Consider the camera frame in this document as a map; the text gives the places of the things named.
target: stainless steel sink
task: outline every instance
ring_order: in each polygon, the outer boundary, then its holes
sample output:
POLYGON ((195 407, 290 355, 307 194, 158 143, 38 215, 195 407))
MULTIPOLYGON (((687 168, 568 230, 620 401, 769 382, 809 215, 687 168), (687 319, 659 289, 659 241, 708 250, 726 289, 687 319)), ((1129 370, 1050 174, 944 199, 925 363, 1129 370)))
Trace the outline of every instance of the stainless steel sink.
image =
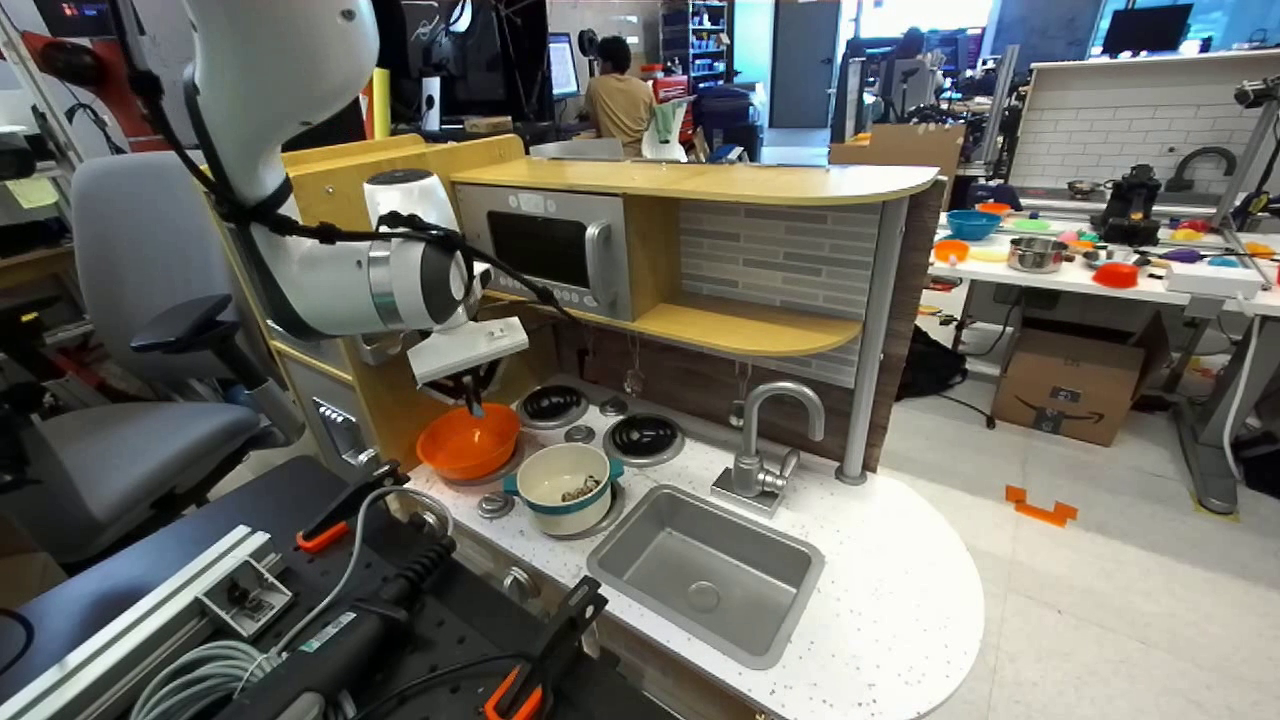
POLYGON ((593 576, 747 668, 779 660, 824 558, 678 488, 651 488, 593 554, 593 576))

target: microwave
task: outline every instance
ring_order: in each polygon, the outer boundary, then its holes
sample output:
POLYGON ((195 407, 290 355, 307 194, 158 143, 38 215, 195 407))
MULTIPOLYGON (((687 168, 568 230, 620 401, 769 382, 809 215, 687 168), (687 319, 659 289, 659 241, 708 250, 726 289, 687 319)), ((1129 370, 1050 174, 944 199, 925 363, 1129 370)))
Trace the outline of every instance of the microwave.
POLYGON ((564 307, 636 319, 620 196, 456 188, 468 246, 545 286, 564 307))

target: shelf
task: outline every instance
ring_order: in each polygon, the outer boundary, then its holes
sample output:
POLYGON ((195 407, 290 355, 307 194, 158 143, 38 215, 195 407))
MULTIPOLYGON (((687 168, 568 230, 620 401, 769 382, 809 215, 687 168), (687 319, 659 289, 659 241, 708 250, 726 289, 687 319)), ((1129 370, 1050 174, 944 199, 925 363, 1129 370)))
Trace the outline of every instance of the shelf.
MULTIPOLYGON (((533 306, 517 291, 489 291, 498 306, 517 300, 533 306)), ((840 317, 806 317, 806 313, 779 313, 779 307, 754 307, 754 306, 730 306, 730 300, 674 300, 658 306, 644 317, 609 319, 593 313, 574 313, 586 324, 606 324, 620 331, 636 331, 659 344, 679 344, 697 353, 715 355, 824 355, 862 337, 862 319, 840 317)))
POLYGON ((852 209, 889 206, 925 194, 936 168, 840 163, 840 168, 769 168, 769 163, 640 163, 640 160, 510 160, 456 174, 453 183, 537 188, 537 194, 613 194, 706 206, 759 209, 852 209))

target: office chair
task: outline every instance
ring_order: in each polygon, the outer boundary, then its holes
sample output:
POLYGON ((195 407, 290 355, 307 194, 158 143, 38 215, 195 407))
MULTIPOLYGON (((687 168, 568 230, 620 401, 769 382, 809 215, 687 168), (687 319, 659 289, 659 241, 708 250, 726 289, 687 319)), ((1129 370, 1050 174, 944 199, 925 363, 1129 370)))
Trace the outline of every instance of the office chair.
MULTIPOLYGON (((178 157, 104 157, 78 174, 86 313, 109 355, 158 389, 225 377, 203 348, 237 353, 218 233, 178 157)), ((0 508, 73 569, 203 499, 269 436, 261 411, 225 401, 97 403, 64 418, 39 418, 11 392, 0 401, 24 421, 22 474, 0 484, 0 508)))

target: lab floor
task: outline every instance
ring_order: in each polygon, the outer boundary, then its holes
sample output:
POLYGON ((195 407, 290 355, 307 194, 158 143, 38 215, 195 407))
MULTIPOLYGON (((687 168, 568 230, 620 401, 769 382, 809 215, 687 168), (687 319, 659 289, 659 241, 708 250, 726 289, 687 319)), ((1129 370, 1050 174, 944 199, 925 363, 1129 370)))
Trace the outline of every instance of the lab floor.
MULTIPOLYGON (((953 396, 990 407, 993 389, 953 396)), ((1239 517, 1201 513, 1167 418, 1134 411, 1092 450, 904 401, 883 474, 953 519, 990 594, 984 652, 939 720, 1280 715, 1280 499, 1244 488, 1239 517), (1008 484, 1077 525, 1014 513, 1008 484)))

